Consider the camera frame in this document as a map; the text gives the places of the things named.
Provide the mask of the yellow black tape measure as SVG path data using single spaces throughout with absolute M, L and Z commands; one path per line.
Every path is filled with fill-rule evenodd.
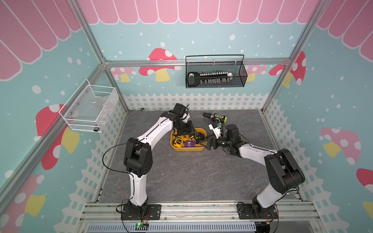
M 182 148 L 184 146 L 184 141 L 181 137 L 175 137 L 172 143 L 175 148 Z

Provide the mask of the yellow plastic storage box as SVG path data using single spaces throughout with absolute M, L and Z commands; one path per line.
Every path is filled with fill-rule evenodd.
M 170 144 L 175 151 L 202 151 L 205 148 L 192 140 L 189 135 L 177 135 L 177 130 L 173 130 L 170 138 Z

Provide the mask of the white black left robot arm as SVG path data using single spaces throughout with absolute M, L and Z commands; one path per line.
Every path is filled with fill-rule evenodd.
M 140 217 L 146 216 L 148 196 L 146 193 L 147 174 L 153 166 L 152 150 L 160 139 L 171 130 L 178 133 L 195 133 L 189 120 L 188 107 L 177 103 L 175 107 L 163 112 L 157 122 L 137 138 L 129 138 L 126 143 L 124 165 L 131 181 L 129 209 Z

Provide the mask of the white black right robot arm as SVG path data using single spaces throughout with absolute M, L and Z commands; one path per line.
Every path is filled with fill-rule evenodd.
M 239 129 L 234 124 L 227 125 L 223 130 L 220 124 L 212 123 L 209 129 L 214 135 L 207 137 L 200 145 L 208 150 L 227 149 L 231 155 L 255 161 L 266 167 L 270 183 L 253 198 L 252 204 L 238 204 L 238 211 L 244 213 L 240 216 L 241 219 L 248 216 L 264 218 L 265 214 L 274 215 L 276 202 L 305 182 L 304 173 L 288 149 L 270 150 L 254 146 L 242 140 Z

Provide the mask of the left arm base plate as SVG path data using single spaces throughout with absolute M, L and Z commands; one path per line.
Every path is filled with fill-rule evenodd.
M 161 207 L 160 204 L 144 203 L 142 206 L 136 206 L 128 202 L 119 211 L 120 218 L 121 220 L 160 220 Z

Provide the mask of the purple tape measure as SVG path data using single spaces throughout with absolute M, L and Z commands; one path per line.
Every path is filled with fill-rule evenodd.
M 194 148 L 195 147 L 195 141 L 188 140 L 184 142 L 184 147 L 185 148 Z

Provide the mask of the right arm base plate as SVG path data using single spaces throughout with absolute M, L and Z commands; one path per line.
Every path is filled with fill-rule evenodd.
M 238 202 L 236 204 L 238 215 L 240 219 L 264 219 L 272 221 L 278 218 L 278 212 L 275 206 L 269 208 L 262 208 L 259 204 L 248 204 Z

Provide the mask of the black 5m tape measure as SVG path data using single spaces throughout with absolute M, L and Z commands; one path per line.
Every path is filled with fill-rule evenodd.
M 197 143 L 205 140 L 205 138 L 206 138 L 205 135 L 203 133 L 201 133 L 201 132 L 197 132 L 194 136 L 195 136 L 195 141 Z

